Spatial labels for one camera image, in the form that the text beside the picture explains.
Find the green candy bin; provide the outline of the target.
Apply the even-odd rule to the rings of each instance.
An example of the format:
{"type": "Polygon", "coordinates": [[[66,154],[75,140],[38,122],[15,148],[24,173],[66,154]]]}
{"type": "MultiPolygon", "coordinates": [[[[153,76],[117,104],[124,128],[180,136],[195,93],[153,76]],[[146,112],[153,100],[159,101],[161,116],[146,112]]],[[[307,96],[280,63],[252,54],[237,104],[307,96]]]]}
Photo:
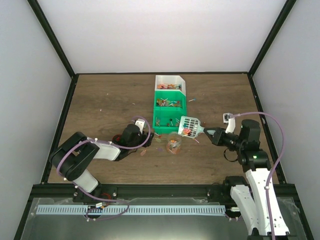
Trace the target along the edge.
{"type": "Polygon", "coordinates": [[[156,107],[153,109],[152,127],[159,135],[177,132],[178,121],[186,115],[187,111],[180,107],[156,107]]]}
{"type": "Polygon", "coordinates": [[[156,90],[154,92],[154,108],[187,109],[187,98],[179,90],[156,90]]]}

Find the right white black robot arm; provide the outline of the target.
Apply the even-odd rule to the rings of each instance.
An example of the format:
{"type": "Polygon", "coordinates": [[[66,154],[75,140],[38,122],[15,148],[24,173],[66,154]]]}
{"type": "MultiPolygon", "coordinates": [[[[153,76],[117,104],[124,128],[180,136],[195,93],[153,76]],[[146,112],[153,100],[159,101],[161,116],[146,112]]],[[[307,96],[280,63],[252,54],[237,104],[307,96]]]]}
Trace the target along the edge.
{"type": "Polygon", "coordinates": [[[287,238],[290,230],[282,216],[272,181],[268,154],[260,147],[260,124],[252,119],[241,122],[238,135],[220,127],[205,128],[204,133],[215,146],[237,154],[245,177],[227,177],[223,198],[239,208],[250,240],[287,238]]]}

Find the white candy bin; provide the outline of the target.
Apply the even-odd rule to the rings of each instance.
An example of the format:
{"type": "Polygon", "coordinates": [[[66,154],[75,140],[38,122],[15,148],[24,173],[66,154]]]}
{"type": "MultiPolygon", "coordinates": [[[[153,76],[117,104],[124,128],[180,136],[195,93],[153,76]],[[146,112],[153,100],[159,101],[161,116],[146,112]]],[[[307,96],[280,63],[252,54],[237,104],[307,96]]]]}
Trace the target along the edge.
{"type": "Polygon", "coordinates": [[[186,96],[186,81],[180,75],[156,75],[155,91],[180,91],[186,96]]]}

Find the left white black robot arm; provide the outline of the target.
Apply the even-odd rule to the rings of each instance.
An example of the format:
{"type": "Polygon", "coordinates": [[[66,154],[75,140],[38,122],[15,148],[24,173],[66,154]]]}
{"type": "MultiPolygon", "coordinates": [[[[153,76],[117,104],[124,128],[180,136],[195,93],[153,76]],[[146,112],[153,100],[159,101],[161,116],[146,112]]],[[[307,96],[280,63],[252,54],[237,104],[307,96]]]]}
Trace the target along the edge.
{"type": "Polygon", "coordinates": [[[76,132],[51,153],[49,161],[60,176],[84,190],[89,201],[97,202],[103,195],[102,185],[87,170],[88,166],[94,159],[118,162],[139,148],[149,147],[154,133],[143,128],[139,119],[128,124],[122,134],[115,135],[111,141],[99,141],[76,132]]]}

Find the light blue slotted scoop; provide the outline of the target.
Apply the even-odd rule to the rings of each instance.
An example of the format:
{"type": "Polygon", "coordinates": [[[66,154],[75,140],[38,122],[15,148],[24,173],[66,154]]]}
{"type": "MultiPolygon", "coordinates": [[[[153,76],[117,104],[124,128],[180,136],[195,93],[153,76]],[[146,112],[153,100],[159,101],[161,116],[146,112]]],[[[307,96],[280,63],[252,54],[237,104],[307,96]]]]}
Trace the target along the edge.
{"type": "Polygon", "coordinates": [[[177,133],[182,137],[194,139],[204,133],[204,127],[201,126],[201,121],[198,118],[181,116],[177,133]]]}

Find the red round lid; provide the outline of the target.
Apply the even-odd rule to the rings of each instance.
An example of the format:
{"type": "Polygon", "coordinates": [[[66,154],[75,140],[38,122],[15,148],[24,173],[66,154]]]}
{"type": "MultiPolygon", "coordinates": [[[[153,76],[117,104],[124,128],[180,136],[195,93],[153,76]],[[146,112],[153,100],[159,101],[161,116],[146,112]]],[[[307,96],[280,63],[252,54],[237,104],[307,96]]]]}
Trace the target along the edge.
{"type": "Polygon", "coordinates": [[[112,142],[115,144],[118,144],[121,141],[122,135],[121,134],[117,134],[112,138],[112,142]]]}

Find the clear plastic cup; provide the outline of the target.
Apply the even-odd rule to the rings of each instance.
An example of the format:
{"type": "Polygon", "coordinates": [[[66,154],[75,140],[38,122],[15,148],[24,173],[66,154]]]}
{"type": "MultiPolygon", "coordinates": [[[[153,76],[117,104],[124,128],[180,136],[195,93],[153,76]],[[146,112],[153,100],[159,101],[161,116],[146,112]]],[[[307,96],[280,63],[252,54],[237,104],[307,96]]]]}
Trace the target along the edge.
{"type": "Polygon", "coordinates": [[[182,137],[177,132],[171,132],[167,136],[166,150],[168,153],[177,155],[181,150],[182,137]]]}

